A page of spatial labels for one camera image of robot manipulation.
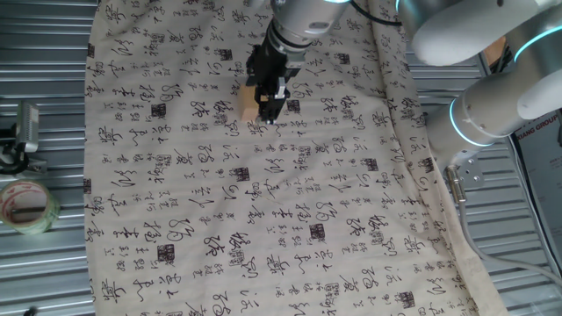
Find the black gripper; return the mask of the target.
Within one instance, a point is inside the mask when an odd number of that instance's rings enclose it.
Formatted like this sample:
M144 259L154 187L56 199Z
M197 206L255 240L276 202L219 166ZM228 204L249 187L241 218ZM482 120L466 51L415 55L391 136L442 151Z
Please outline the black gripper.
M290 97L286 83L298 74L305 64L305 51L278 51L269 38L254 45L248 58L246 86L258 86L259 118L274 125Z

